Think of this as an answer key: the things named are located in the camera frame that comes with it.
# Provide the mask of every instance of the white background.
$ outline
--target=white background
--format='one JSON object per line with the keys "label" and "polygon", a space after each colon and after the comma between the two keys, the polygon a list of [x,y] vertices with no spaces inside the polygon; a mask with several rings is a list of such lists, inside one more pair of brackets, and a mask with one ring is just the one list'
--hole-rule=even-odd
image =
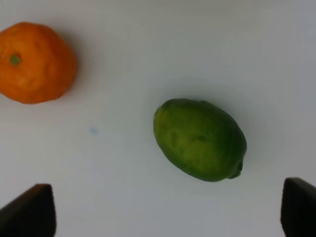
{"label": "white background", "polygon": [[[282,237],[284,179],[316,184],[315,0],[0,0],[0,29],[51,26],[80,72],[63,98],[0,97],[0,206],[51,183],[58,237]],[[248,141],[207,183],[156,145],[164,101],[208,100]]]}

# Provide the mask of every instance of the orange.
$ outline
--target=orange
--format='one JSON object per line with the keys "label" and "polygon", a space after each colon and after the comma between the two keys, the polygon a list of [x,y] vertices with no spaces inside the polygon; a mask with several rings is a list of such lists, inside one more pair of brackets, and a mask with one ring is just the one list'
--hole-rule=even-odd
{"label": "orange", "polygon": [[0,93],[24,104],[55,100],[77,73],[70,46],[45,25],[22,22],[0,32]]}

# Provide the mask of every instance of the blue spot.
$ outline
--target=blue spot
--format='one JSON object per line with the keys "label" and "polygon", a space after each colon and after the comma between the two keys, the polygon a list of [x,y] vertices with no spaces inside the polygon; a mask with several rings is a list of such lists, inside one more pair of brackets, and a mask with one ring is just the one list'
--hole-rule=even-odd
{"label": "blue spot", "polygon": [[90,132],[91,132],[92,135],[98,135],[99,134],[99,130],[96,127],[90,128]]}

